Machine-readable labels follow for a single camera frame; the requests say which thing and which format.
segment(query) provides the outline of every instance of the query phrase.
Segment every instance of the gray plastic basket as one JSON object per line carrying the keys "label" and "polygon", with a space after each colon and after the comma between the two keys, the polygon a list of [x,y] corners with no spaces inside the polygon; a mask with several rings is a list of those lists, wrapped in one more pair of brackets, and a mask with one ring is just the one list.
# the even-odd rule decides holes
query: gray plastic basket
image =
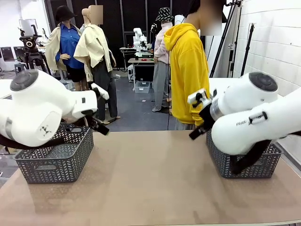
{"label": "gray plastic basket", "polygon": [[62,123],[54,138],[61,137],[63,145],[21,150],[15,155],[27,183],[71,183],[79,178],[94,147],[92,130]]}
{"label": "gray plastic basket", "polygon": [[[210,155],[223,178],[271,178],[278,164],[283,147],[276,143],[270,144],[261,158],[251,167],[245,169],[242,173],[234,175],[230,169],[230,155],[221,152],[213,143],[211,131],[207,132],[206,144]],[[244,154],[237,155],[237,160],[244,157]]]}

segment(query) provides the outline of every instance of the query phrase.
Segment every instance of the white brick wall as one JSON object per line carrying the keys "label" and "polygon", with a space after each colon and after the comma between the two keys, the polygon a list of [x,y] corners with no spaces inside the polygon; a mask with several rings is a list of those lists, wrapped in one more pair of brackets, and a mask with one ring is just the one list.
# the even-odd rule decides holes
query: white brick wall
{"label": "white brick wall", "polygon": [[261,71],[278,82],[285,96],[301,86],[301,0],[245,0],[234,77],[244,60],[249,24],[255,23],[247,72]]}

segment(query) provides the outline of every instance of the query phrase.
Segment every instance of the clear plastic bin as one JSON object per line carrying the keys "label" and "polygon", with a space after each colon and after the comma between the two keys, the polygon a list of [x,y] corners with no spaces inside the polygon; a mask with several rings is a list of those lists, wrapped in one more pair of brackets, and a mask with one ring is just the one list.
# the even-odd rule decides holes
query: clear plastic bin
{"label": "clear plastic bin", "polygon": [[135,84],[135,93],[149,93],[150,88],[150,81],[138,81]]}

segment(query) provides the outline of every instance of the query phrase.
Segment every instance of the cream jacket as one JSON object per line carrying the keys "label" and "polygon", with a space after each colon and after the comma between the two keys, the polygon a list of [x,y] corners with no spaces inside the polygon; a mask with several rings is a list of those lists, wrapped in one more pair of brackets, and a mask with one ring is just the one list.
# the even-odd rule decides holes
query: cream jacket
{"label": "cream jacket", "polygon": [[[63,71],[67,70],[62,59],[60,59],[58,62],[55,60],[55,57],[60,50],[61,24],[62,23],[59,23],[58,26],[51,32],[51,35],[49,37],[45,49],[45,56],[46,56],[48,66],[53,71],[58,71],[59,69]],[[79,33],[79,36],[81,36],[80,30],[73,24],[71,24],[71,26],[75,27]]]}
{"label": "cream jacket", "polygon": [[105,60],[108,72],[112,71],[110,50],[103,30],[94,24],[87,24],[76,46],[74,58],[85,64],[89,70],[87,80],[93,81],[91,67]]}

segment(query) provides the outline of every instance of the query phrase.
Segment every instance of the black tripod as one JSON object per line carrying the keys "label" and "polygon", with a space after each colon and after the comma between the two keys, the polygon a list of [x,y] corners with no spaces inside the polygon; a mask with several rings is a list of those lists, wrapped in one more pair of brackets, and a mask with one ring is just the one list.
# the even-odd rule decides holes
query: black tripod
{"label": "black tripod", "polygon": [[34,69],[33,63],[35,63],[36,66],[41,66],[41,68],[44,72],[49,73],[51,75],[50,68],[47,64],[45,54],[43,52],[39,52],[39,50],[37,48],[37,44],[36,44],[37,38],[42,37],[42,36],[37,34],[35,25],[32,25],[32,27],[34,29],[33,36],[24,36],[24,31],[20,29],[20,31],[21,31],[20,40],[24,43],[24,47],[27,50],[25,52],[23,61],[26,63],[27,69]]}

